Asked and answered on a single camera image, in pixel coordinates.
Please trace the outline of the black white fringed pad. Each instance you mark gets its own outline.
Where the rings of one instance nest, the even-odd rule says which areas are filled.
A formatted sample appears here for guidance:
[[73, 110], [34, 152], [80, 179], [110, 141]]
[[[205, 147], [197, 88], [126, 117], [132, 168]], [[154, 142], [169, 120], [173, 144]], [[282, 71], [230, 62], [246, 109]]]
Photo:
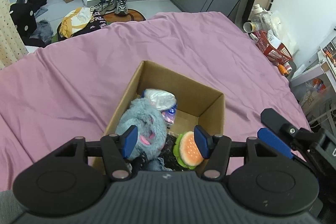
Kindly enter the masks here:
[[142, 170], [143, 167], [146, 165], [147, 162], [147, 155], [144, 152], [141, 152], [138, 157], [136, 157], [132, 162], [132, 171], [138, 172], [139, 170]]

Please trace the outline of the grey plush elephant toy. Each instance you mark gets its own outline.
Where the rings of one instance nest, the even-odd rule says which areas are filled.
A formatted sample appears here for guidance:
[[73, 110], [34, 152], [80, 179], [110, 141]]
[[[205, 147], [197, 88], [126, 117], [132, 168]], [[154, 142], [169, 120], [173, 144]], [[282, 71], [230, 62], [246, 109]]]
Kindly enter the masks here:
[[137, 98], [131, 101], [130, 107], [122, 115], [116, 134], [122, 135], [132, 125], [138, 129], [138, 139], [129, 160], [136, 159], [142, 153], [146, 155], [147, 160], [158, 157], [167, 137], [167, 128], [161, 112], [151, 105], [148, 99]]

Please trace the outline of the clear plastic jar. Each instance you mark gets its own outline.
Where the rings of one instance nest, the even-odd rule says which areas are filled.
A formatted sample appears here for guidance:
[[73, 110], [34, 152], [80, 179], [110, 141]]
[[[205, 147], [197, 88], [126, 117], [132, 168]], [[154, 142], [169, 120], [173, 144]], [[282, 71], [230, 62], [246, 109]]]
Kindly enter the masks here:
[[259, 4], [253, 5], [250, 14], [250, 21], [252, 24], [252, 32], [268, 32], [273, 27], [270, 13], [264, 10]]

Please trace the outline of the blue denim round pad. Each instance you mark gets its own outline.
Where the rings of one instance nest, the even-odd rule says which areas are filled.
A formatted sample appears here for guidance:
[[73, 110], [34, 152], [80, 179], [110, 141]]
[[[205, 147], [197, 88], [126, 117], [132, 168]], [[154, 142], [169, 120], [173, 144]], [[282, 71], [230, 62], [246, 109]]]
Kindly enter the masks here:
[[165, 163], [161, 157], [156, 157], [155, 159], [148, 161], [144, 165], [144, 170], [147, 171], [165, 171]]

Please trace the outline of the orange bottle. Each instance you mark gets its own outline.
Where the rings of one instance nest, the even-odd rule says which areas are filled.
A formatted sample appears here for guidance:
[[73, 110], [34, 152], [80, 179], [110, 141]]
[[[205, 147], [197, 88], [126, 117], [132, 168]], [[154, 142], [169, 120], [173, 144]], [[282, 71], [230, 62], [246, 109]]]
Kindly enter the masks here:
[[289, 63], [285, 63], [285, 64], [278, 64], [277, 65], [279, 72], [283, 75], [283, 76], [288, 76], [289, 73], [292, 71], [292, 67], [290, 66]]

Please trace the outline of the brown cardboard box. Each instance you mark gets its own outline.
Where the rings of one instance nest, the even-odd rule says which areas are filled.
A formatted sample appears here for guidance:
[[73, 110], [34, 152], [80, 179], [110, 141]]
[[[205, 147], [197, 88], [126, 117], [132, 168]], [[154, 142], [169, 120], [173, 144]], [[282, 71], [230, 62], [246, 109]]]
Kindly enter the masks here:
[[175, 95], [177, 113], [174, 124], [167, 129], [175, 136], [193, 131], [199, 125], [209, 135], [223, 135], [225, 96], [222, 92], [171, 71], [152, 61], [142, 61], [117, 104], [104, 134], [114, 133], [131, 101], [145, 89], [161, 89]]

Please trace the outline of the red plastic basket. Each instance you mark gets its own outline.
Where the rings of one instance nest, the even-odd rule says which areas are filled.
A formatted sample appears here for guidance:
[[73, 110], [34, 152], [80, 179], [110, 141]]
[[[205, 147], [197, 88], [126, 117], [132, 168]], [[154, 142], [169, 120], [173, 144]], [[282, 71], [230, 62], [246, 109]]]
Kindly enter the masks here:
[[281, 43], [278, 48], [271, 45], [265, 31], [260, 31], [256, 47], [267, 57], [270, 62], [278, 62], [283, 65], [286, 62], [292, 61], [293, 58], [287, 47]]

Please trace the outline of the blue tissue pack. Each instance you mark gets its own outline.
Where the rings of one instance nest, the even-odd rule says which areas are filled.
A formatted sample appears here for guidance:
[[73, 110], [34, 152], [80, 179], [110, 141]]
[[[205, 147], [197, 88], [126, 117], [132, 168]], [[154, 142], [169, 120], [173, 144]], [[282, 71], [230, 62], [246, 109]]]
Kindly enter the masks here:
[[169, 110], [159, 111], [161, 115], [163, 116], [163, 119], [165, 121], [165, 124], [167, 128], [171, 128], [171, 126], [175, 122], [175, 116], [177, 113], [177, 103]]

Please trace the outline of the white desk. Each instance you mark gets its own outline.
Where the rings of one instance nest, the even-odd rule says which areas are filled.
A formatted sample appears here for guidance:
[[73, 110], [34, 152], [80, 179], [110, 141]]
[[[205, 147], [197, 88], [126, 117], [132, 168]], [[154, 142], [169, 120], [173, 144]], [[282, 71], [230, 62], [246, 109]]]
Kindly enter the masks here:
[[295, 72], [290, 88], [308, 118], [335, 116], [335, 38]]

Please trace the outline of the grey sneakers pair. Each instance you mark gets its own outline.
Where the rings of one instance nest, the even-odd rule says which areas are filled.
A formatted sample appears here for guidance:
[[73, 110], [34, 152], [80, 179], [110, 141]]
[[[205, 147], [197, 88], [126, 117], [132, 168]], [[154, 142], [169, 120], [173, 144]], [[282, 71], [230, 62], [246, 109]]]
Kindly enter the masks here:
[[96, 5], [92, 6], [92, 10], [99, 12], [101, 15], [112, 12], [120, 16], [129, 14], [127, 0], [100, 0]]

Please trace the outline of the black plastic bag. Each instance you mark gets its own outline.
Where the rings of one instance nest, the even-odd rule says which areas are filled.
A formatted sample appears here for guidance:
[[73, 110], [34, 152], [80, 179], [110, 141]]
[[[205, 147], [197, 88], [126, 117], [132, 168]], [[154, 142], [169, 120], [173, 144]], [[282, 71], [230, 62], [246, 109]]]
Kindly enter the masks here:
[[159, 158], [163, 160], [163, 165], [165, 168], [171, 169], [173, 171], [183, 171], [185, 170], [177, 162], [176, 157], [173, 154], [173, 148], [175, 146], [176, 137], [172, 135], [167, 135], [165, 145], [159, 155]]

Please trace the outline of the plush hamburger toy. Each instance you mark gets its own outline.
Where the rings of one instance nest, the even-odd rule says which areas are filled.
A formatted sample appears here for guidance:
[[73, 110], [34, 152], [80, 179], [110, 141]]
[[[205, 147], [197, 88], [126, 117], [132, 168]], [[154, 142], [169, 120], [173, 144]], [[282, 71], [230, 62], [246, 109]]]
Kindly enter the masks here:
[[185, 132], [177, 137], [173, 155], [180, 166], [190, 170], [195, 169], [204, 160], [195, 143], [193, 131]]

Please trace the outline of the pink bed sheet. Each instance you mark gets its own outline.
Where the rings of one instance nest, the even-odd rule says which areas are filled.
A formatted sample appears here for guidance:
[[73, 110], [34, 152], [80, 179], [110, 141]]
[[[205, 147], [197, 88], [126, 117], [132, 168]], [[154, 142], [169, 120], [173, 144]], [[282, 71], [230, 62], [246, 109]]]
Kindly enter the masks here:
[[235, 141], [256, 134], [265, 108], [309, 126], [288, 80], [226, 16], [159, 13], [38, 49], [1, 70], [1, 190], [70, 139], [100, 139], [144, 60], [222, 92], [224, 133]]

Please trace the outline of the black plush with dots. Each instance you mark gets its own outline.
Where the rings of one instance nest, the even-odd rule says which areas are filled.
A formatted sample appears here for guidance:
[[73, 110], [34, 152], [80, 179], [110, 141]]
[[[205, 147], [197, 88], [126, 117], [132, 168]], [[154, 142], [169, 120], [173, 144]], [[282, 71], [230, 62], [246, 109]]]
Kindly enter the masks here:
[[47, 0], [17, 0], [10, 5], [10, 15], [20, 37], [29, 38], [37, 29], [35, 14]]

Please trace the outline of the yellow white clothes pile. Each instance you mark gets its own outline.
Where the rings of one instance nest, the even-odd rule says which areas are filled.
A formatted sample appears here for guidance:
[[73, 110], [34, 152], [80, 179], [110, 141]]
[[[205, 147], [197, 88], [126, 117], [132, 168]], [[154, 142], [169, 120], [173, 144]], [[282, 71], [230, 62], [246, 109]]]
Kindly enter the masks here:
[[56, 31], [58, 41], [100, 30], [108, 24], [93, 7], [79, 7], [69, 12]]

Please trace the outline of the white soft packet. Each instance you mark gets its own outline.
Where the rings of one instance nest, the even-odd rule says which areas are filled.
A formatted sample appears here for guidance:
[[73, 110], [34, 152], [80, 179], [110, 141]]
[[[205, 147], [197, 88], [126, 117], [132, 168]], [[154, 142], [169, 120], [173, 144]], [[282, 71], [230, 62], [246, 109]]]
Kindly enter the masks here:
[[159, 111], [169, 110], [176, 103], [174, 94], [161, 89], [145, 89], [142, 98], [146, 98]]

